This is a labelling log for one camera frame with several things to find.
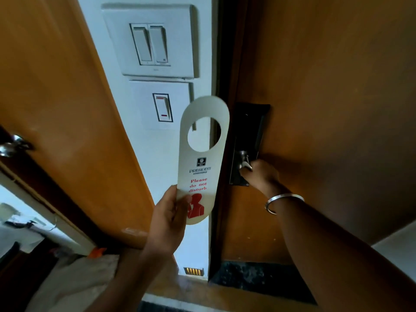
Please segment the person's right hand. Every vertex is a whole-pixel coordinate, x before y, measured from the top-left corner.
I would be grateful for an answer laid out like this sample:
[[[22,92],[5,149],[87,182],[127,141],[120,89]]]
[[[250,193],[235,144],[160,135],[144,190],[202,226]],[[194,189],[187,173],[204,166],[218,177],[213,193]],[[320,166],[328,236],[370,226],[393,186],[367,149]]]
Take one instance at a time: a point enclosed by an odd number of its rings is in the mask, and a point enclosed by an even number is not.
[[[284,189],[278,180],[278,171],[271,164],[264,160],[261,161],[261,179],[259,180],[246,180],[249,185],[258,189],[268,199],[283,194]]]

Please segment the person's left hand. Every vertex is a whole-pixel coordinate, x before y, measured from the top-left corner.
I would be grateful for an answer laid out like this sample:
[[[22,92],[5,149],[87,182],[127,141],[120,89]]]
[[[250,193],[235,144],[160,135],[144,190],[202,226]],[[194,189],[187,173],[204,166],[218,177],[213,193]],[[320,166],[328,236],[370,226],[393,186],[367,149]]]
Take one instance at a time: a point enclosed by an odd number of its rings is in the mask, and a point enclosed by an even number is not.
[[[171,257],[181,244],[186,221],[176,221],[177,185],[171,185],[153,209],[143,253],[151,258]]]

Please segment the silver door lever handle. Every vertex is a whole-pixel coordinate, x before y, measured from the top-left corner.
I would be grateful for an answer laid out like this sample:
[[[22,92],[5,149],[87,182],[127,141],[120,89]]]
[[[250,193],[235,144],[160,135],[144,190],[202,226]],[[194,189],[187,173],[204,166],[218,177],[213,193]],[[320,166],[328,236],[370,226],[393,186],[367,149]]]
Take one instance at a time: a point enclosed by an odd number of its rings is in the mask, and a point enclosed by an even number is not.
[[[240,157],[238,169],[246,168],[249,171],[252,171],[252,166],[247,151],[238,151],[238,155]]]

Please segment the white door hanger sign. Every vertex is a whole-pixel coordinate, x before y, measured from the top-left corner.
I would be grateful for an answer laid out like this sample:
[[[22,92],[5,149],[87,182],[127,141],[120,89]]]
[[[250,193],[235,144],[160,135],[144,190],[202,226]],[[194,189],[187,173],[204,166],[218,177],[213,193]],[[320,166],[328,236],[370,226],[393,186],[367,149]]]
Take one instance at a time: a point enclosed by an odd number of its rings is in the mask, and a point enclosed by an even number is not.
[[[217,121],[221,135],[216,145],[205,152],[195,151],[188,141],[188,131],[197,120],[208,117]],[[215,205],[222,160],[230,123],[226,103],[216,96],[202,96],[184,110],[180,122],[177,198],[191,196],[187,225],[208,217]]]

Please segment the person's right forearm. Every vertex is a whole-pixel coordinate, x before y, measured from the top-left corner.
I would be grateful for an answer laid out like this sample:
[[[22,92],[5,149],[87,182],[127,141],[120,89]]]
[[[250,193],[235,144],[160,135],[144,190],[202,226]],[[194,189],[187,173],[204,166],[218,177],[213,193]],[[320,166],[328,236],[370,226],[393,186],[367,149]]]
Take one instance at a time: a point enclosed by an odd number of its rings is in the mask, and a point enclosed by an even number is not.
[[[271,203],[294,264],[324,312],[416,312],[416,283],[305,202]]]

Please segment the person's left forearm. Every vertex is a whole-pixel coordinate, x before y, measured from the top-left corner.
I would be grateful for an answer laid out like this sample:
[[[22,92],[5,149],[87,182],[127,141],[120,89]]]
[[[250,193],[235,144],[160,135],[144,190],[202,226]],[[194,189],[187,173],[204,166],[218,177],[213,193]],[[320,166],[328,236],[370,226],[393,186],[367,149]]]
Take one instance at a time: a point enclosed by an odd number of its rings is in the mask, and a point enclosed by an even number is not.
[[[157,275],[173,259],[174,249],[127,248],[107,288],[84,312],[135,312]]]

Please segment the silver bangle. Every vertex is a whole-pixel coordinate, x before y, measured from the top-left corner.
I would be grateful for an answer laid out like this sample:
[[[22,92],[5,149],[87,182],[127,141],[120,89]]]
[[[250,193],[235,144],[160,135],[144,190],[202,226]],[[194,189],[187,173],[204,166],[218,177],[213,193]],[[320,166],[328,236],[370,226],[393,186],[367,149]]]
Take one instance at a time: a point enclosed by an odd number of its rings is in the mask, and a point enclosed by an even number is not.
[[[301,195],[294,194],[294,193],[283,193],[283,194],[280,194],[280,195],[275,195],[275,196],[271,197],[270,199],[268,199],[268,201],[265,204],[266,211],[268,213],[272,214],[272,215],[277,215],[277,213],[275,211],[273,211],[272,209],[270,209],[269,206],[274,201],[284,199],[284,198],[296,198],[298,200],[301,200],[301,201],[305,202],[304,198]]]

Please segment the black door lock plate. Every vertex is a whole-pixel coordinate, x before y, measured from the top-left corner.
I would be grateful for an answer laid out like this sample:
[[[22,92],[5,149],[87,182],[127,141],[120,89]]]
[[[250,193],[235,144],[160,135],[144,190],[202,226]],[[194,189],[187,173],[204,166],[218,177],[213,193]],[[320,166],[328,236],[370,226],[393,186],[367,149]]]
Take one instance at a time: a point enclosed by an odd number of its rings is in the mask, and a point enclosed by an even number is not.
[[[250,162],[258,157],[263,138],[266,117],[271,109],[269,104],[252,104],[239,102],[235,106],[233,132],[233,158],[230,174],[230,185],[248,186],[249,183],[240,175],[238,151],[247,151]]]

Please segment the wooden door with lock plate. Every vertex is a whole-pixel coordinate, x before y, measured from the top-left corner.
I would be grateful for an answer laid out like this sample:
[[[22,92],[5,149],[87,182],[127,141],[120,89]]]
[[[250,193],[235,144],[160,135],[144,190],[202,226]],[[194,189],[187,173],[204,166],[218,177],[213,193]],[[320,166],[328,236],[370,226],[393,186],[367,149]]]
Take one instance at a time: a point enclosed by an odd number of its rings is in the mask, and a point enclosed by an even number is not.
[[[258,157],[376,245],[416,219],[416,0],[223,0],[228,104],[269,104]]]

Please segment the white cloth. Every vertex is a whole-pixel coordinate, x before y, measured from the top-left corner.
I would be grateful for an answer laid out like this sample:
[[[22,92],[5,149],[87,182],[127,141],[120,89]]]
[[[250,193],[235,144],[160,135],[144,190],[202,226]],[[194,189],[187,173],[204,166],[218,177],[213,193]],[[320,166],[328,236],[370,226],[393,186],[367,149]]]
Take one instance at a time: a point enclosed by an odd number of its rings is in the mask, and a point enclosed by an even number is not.
[[[114,278],[119,255],[58,261],[25,312],[84,312]]]

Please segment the wooden door with round knob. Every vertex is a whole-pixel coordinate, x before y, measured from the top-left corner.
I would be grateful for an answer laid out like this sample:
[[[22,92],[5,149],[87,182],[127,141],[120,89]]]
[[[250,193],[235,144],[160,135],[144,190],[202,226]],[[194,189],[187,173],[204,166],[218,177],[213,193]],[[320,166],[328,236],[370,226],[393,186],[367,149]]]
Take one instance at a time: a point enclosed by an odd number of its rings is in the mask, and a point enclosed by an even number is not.
[[[0,0],[3,167],[98,247],[142,249],[154,203],[77,0]]]

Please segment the silver round door knob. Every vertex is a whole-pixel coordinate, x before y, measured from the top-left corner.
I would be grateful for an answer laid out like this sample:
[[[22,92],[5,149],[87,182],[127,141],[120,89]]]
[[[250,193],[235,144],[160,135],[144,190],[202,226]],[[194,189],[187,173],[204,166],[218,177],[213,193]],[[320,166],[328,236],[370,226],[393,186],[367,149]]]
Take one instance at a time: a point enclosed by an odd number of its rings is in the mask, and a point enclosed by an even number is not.
[[[13,157],[17,153],[32,150],[34,150],[34,146],[29,141],[26,141],[18,135],[12,135],[11,142],[4,142],[0,144],[1,157]]]

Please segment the white single switch plate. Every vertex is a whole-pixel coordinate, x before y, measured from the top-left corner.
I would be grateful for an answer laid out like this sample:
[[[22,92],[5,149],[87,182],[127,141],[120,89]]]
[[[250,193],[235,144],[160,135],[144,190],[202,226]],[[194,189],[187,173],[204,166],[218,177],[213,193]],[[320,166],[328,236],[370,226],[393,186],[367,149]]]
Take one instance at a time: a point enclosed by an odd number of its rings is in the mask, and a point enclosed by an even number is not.
[[[190,83],[133,80],[129,85],[144,129],[180,130],[190,104]]]

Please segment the dark wooden door frame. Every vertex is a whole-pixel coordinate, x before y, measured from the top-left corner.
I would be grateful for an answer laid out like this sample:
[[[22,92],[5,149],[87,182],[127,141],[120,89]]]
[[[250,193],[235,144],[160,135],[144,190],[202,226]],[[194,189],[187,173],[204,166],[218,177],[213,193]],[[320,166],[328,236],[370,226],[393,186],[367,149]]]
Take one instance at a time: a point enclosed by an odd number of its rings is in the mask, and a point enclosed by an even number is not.
[[[224,230],[228,217],[228,195],[226,190],[229,188],[233,147],[235,143],[235,134],[232,127],[233,112],[236,103],[247,8],[250,3],[250,0],[219,1],[216,96],[224,100],[228,106],[230,111],[230,125],[222,159],[216,201],[210,216],[209,281],[211,281],[221,266],[223,238],[225,236]]]

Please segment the white door frame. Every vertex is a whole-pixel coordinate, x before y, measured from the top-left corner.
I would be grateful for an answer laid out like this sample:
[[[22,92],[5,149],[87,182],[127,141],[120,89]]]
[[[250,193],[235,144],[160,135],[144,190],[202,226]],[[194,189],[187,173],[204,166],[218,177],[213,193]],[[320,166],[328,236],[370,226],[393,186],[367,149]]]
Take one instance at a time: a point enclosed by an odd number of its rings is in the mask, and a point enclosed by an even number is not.
[[[70,225],[68,220],[50,211],[24,190],[17,181],[0,171],[0,223],[9,222],[47,236],[79,255],[89,255],[96,244]]]

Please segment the white double switch plate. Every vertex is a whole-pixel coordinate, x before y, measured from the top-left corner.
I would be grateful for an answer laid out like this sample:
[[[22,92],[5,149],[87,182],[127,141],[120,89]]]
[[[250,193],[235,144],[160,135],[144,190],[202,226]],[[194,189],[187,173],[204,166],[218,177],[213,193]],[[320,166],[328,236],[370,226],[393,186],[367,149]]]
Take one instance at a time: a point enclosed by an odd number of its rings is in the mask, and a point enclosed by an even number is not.
[[[124,76],[195,78],[192,5],[118,3],[101,10]]]

